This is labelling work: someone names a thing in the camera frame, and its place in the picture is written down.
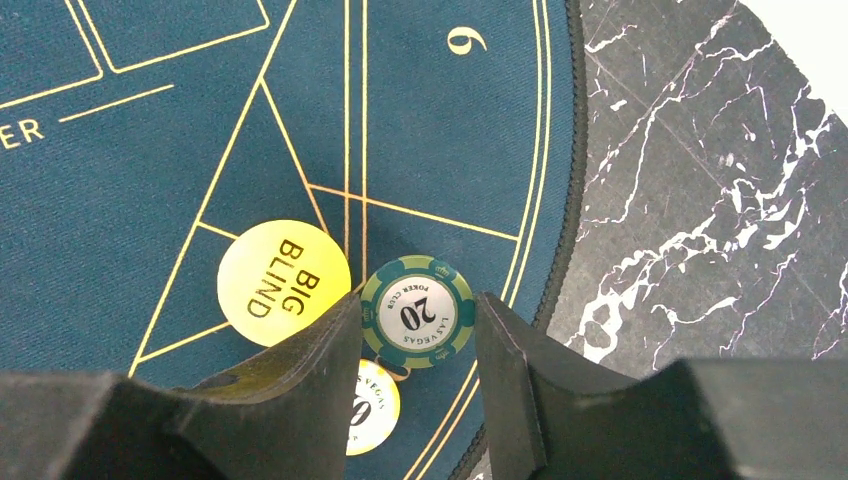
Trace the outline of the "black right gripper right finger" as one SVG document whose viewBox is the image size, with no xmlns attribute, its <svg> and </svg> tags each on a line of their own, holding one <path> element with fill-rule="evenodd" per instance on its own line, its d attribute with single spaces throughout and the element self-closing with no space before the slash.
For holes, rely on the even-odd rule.
<svg viewBox="0 0 848 480">
<path fill-rule="evenodd" d="M 476 303 L 496 479 L 843 479 L 843 360 L 681 359 L 636 380 Z"/>
</svg>

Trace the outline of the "yellow big blind button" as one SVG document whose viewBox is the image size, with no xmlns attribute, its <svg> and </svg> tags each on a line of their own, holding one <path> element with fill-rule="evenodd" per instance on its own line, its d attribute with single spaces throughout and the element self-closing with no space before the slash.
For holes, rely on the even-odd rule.
<svg viewBox="0 0 848 480">
<path fill-rule="evenodd" d="M 322 229 L 272 220 L 240 235 L 217 272 L 217 299 L 229 324 L 270 347 L 313 324 L 352 290 L 342 249 Z"/>
</svg>

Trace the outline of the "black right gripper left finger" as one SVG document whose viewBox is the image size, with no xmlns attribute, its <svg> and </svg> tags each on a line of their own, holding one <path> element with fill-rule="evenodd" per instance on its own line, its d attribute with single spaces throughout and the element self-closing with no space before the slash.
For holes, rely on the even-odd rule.
<svg viewBox="0 0 848 480">
<path fill-rule="evenodd" d="M 190 389 L 111 372 L 1 375 L 5 479 L 340 479 L 360 300 Z"/>
</svg>

